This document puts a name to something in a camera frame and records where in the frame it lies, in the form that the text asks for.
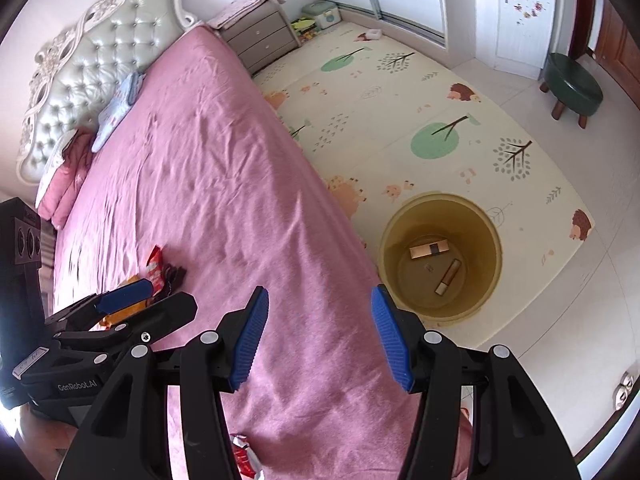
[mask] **storage box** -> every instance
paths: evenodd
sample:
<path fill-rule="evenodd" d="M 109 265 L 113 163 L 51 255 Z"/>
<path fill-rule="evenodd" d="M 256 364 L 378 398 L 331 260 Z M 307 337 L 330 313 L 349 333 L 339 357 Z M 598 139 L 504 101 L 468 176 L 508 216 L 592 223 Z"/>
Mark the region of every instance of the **storage box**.
<path fill-rule="evenodd" d="M 320 28 L 328 28 L 342 21 L 340 10 L 333 2 L 315 2 L 302 7 L 302 14 L 316 20 Z"/>

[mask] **gray nightstand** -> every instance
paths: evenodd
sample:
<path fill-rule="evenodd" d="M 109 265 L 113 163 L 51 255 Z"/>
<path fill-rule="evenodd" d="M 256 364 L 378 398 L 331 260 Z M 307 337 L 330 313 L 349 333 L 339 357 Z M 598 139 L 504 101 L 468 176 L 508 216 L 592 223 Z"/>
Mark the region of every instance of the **gray nightstand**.
<path fill-rule="evenodd" d="M 222 38 L 238 54 L 251 75 L 300 46 L 276 0 L 267 0 L 223 30 Z"/>

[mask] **cream patterned mat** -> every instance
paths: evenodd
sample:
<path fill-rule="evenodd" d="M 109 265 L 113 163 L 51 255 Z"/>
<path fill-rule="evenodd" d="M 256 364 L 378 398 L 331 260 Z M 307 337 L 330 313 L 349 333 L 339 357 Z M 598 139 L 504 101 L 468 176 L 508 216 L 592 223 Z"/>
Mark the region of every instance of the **cream patterned mat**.
<path fill-rule="evenodd" d="M 503 266 L 473 316 L 442 327 L 475 347 L 518 315 L 593 227 L 573 186 L 502 109 L 435 61 L 342 22 L 254 81 L 326 180 L 375 261 L 393 214 L 438 190 L 498 227 Z"/>

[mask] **blue cloth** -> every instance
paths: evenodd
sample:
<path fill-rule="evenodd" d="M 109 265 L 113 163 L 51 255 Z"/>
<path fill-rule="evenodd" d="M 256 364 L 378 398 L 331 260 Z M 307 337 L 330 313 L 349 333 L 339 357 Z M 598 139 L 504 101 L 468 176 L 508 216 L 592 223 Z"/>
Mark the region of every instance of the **blue cloth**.
<path fill-rule="evenodd" d="M 98 115 L 100 129 L 98 129 L 94 144 L 91 146 L 92 152 L 97 153 L 104 146 L 118 124 L 129 113 L 138 98 L 144 78 L 143 73 L 131 72 L 120 83 L 107 107 Z"/>

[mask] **green stool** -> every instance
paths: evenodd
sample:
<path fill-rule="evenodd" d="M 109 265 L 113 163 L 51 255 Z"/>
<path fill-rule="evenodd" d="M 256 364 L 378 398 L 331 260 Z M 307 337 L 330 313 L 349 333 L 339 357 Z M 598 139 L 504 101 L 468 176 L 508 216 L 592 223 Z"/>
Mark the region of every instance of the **green stool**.
<path fill-rule="evenodd" d="M 551 116 L 557 121 L 568 107 L 580 115 L 578 124 L 586 128 L 587 117 L 596 113 L 602 102 L 602 90 L 594 77 L 577 61 L 557 52 L 546 57 L 542 77 L 540 89 L 551 90 L 558 99 Z"/>

